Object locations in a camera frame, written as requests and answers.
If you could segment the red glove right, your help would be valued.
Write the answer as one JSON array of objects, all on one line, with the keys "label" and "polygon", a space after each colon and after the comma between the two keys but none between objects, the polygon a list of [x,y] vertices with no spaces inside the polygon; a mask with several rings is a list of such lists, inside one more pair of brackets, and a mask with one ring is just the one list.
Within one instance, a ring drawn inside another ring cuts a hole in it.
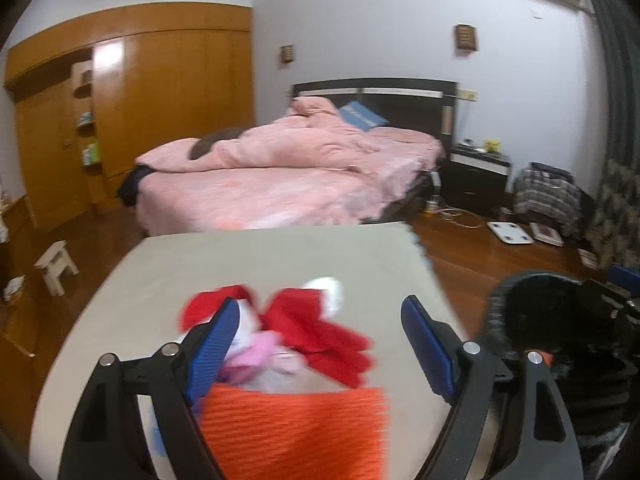
[{"label": "red glove right", "polygon": [[322,290],[285,288],[271,296],[259,315],[265,330],[277,332],[285,347],[308,366],[348,388],[358,388],[373,361],[370,340],[322,318]]}]

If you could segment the brown wall lamp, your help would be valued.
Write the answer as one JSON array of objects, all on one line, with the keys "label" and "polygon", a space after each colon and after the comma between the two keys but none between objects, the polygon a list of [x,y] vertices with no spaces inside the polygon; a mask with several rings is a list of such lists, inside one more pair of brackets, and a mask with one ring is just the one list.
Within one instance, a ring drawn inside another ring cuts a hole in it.
[{"label": "brown wall lamp", "polygon": [[454,26],[454,43],[458,53],[477,51],[476,29],[472,25],[457,24]]},{"label": "brown wall lamp", "polygon": [[280,63],[288,65],[295,61],[295,47],[292,44],[286,44],[280,47]]}]

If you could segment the left brown wall lamp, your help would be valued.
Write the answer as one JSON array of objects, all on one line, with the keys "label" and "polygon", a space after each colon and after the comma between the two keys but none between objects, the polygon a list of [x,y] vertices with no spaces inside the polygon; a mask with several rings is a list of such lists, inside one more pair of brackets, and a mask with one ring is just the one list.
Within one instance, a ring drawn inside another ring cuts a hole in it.
[{"label": "left brown wall lamp", "polygon": [[288,65],[295,61],[295,47],[292,44],[286,44],[280,47],[280,63]]}]

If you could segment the right brown wall lamp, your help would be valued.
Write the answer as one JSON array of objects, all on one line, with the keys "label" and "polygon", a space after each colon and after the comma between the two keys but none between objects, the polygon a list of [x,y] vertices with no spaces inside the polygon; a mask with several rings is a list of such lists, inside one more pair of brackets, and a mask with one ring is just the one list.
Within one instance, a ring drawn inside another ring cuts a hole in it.
[{"label": "right brown wall lamp", "polygon": [[476,29],[472,25],[457,24],[454,26],[454,43],[458,53],[477,51]]}]

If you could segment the wooden side desk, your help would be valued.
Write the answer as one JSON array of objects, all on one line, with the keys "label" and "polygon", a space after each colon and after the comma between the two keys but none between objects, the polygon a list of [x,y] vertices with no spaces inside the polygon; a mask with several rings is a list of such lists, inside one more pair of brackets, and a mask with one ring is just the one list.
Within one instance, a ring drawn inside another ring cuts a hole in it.
[{"label": "wooden side desk", "polygon": [[38,233],[26,195],[1,211],[1,335],[33,358],[38,346]]}]

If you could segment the red glove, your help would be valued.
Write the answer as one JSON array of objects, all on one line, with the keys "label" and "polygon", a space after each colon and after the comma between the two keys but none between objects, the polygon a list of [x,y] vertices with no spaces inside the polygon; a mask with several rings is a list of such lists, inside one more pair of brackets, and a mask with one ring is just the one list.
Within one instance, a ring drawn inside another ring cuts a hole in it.
[{"label": "red glove", "polygon": [[224,303],[224,300],[231,298],[243,300],[251,307],[253,305],[253,293],[244,285],[230,285],[198,292],[192,296],[183,306],[178,324],[180,330],[187,332],[193,326],[206,322],[211,318]]},{"label": "red glove", "polygon": [[322,290],[285,288],[271,296],[259,315],[265,330],[277,332],[285,347],[308,366],[348,388],[358,388],[373,361],[370,340],[322,318]]}]

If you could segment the dark wooden headboard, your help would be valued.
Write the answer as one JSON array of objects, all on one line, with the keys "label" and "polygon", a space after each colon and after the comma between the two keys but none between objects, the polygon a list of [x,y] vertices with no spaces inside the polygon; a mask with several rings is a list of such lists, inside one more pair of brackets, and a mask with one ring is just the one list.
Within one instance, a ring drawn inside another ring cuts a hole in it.
[{"label": "dark wooden headboard", "polygon": [[357,101],[388,121],[438,139],[449,157],[454,140],[458,84],[421,78],[344,78],[293,84],[291,96],[324,96],[336,107]]}]

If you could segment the white sock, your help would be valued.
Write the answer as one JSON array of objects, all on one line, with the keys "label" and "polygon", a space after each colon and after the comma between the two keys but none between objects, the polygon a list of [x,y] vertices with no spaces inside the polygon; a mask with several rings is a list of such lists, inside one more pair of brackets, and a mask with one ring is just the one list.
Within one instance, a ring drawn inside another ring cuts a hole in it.
[{"label": "white sock", "polygon": [[314,278],[303,284],[302,289],[320,292],[321,317],[324,320],[334,318],[341,311],[344,304],[344,288],[337,278],[332,276]]}]

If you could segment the pink duvet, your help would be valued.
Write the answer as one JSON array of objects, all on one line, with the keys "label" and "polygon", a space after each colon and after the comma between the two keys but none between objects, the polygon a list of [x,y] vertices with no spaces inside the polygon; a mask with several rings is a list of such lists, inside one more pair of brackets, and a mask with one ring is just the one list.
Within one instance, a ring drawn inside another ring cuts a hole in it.
[{"label": "pink duvet", "polygon": [[175,140],[136,159],[139,165],[171,174],[221,169],[323,168],[361,172],[378,142],[341,118],[334,104],[321,96],[293,99],[281,118],[250,128],[230,140],[218,140],[204,155],[192,159],[195,138]]}]

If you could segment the small white stool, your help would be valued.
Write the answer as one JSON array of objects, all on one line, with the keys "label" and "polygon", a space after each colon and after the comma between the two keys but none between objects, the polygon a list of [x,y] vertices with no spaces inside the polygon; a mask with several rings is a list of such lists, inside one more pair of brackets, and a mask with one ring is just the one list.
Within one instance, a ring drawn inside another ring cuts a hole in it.
[{"label": "small white stool", "polygon": [[78,267],[68,253],[65,240],[54,242],[34,263],[34,268],[42,273],[43,281],[53,297],[65,295],[60,280],[63,274],[79,274]]}]

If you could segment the wooden wardrobe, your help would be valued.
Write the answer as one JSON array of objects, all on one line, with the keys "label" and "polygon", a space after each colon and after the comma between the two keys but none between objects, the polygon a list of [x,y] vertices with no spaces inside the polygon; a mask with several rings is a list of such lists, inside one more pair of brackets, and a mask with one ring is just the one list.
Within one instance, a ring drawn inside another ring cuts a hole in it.
[{"label": "wooden wardrobe", "polygon": [[151,148],[254,124],[252,11],[162,2],[72,18],[10,47],[3,85],[32,220],[54,229],[113,209]]}]

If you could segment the orange foam net sleeve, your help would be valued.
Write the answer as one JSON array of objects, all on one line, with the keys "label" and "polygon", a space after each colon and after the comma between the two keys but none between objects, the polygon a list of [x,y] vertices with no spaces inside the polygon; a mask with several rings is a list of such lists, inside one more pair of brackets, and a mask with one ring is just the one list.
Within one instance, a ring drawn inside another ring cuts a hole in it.
[{"label": "orange foam net sleeve", "polygon": [[209,390],[201,433],[228,479],[381,479],[387,403],[380,389],[275,394]]}]

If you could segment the white bathroom scale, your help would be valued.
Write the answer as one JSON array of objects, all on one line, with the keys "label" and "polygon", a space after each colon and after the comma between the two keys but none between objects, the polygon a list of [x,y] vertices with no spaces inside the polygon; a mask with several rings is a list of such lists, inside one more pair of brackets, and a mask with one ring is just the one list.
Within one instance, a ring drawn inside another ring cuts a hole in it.
[{"label": "white bathroom scale", "polygon": [[531,245],[534,242],[532,237],[523,228],[513,222],[488,222],[487,227],[503,244]]}]

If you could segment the pink grey sock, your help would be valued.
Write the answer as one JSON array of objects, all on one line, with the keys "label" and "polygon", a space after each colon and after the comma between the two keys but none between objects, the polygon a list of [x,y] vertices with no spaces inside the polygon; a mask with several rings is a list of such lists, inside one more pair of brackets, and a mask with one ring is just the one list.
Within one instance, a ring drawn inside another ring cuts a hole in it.
[{"label": "pink grey sock", "polygon": [[288,393],[304,370],[305,359],[285,347],[279,333],[261,330],[232,342],[217,382],[250,391]]}]

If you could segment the black trash bin with bag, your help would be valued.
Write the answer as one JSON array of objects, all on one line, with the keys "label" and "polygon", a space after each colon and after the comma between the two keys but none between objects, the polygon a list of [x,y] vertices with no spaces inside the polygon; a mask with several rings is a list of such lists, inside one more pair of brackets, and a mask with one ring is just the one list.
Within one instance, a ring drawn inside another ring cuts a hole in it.
[{"label": "black trash bin with bag", "polygon": [[478,339],[503,359],[541,353],[562,394],[588,479],[639,475],[639,277],[524,271],[486,300]]}]

